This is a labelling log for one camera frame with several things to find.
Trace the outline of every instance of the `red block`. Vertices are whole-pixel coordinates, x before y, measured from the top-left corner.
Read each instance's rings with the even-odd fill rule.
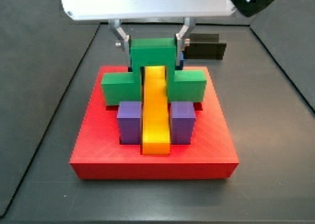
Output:
[[[117,111],[105,107],[101,90],[103,74],[127,72],[124,66],[101,68],[92,92],[87,114],[71,155],[72,168],[81,179],[220,179],[232,174],[239,158],[228,127],[208,79],[203,111],[196,111],[191,146],[171,146],[166,156],[140,154],[140,146],[119,143]]]

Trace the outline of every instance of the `gray table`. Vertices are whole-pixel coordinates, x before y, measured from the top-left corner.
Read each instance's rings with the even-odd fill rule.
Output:
[[[180,25],[128,25],[171,37]],[[315,120],[248,27],[198,26],[228,43],[207,65],[240,157],[227,180],[80,181],[68,164],[95,77],[123,65],[105,26],[80,64],[4,223],[43,221],[302,221],[315,219]]]

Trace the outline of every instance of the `yellow block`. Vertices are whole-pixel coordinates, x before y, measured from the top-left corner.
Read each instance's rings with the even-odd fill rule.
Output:
[[[143,154],[170,154],[166,67],[147,66],[143,99]]]

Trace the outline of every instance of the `block structure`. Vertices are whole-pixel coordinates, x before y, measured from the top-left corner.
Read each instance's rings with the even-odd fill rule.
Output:
[[[174,38],[133,39],[131,44],[132,69],[127,73],[112,73],[103,77],[103,95],[107,106],[121,101],[141,101],[141,68],[166,66],[168,101],[202,102],[207,79],[203,71],[180,71],[176,64],[176,42]]]
[[[127,72],[127,67],[105,66],[97,76],[87,114],[71,154],[71,166],[81,179],[223,179],[239,164],[228,126],[212,87],[207,67],[183,68],[204,71],[203,110],[196,111],[191,146],[171,146],[168,156],[140,154],[140,146],[119,143],[117,111],[107,110],[103,75]]]
[[[166,96],[166,67],[147,66],[143,99],[144,155],[170,154],[170,124]]]
[[[190,145],[196,121],[194,103],[174,101],[170,111],[171,143]]]
[[[141,102],[121,101],[117,108],[117,126],[121,145],[140,145]]]
[[[132,69],[140,75],[141,66],[164,65],[167,98],[171,101],[202,102],[207,78],[203,71],[182,71],[176,64],[176,42],[174,38],[135,39],[131,47]]]

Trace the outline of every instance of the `gray floor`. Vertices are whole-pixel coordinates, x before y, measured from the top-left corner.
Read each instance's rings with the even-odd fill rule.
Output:
[[[132,37],[172,36],[180,26],[128,25]],[[101,65],[124,65],[101,27],[71,82],[4,222],[97,220],[315,220],[314,113],[247,27],[220,33],[223,61],[207,65],[240,166],[223,181],[80,181],[68,164]]]
[[[0,217],[97,27],[75,24],[59,0],[0,0]]]

